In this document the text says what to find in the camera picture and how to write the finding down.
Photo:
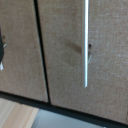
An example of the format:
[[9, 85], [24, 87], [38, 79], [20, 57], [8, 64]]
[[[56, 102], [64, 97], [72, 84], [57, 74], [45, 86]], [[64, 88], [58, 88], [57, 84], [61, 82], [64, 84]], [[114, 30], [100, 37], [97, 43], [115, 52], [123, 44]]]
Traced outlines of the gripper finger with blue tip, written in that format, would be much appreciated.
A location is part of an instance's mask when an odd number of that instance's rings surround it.
[[2, 59], [4, 57], [4, 48], [7, 46], [7, 44], [3, 44], [2, 41], [2, 35], [1, 35], [1, 29], [0, 29], [0, 70], [4, 69], [3, 63], [2, 63]]

